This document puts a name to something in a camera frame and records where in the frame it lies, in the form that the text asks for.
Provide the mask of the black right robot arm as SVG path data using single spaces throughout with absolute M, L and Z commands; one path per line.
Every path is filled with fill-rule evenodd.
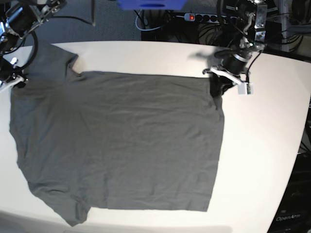
M 65 0 L 47 0 L 39 4 L 33 0 L 19 0 L 11 6 L 10 1 L 0 3 L 0 91 L 14 86 L 23 87 L 28 79 L 24 70 L 34 61 L 38 52 L 38 38 L 35 29 L 52 18 L 66 6 Z M 28 61 L 16 66 L 17 58 L 10 62 L 5 55 L 16 52 L 31 35 L 33 51 Z

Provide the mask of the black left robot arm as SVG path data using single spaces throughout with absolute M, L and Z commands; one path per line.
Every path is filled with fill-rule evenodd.
M 235 5 L 236 22 L 230 18 L 226 24 L 217 13 L 221 26 L 231 26 L 235 35 L 226 49 L 214 52 L 213 56 L 219 63 L 203 70 L 203 74 L 210 74 L 210 94 L 217 98 L 227 90 L 237 87 L 240 95 L 253 93 L 250 82 L 250 68 L 248 65 L 254 52 L 261 54 L 265 47 L 266 19 L 268 6 L 264 0 L 238 0 Z

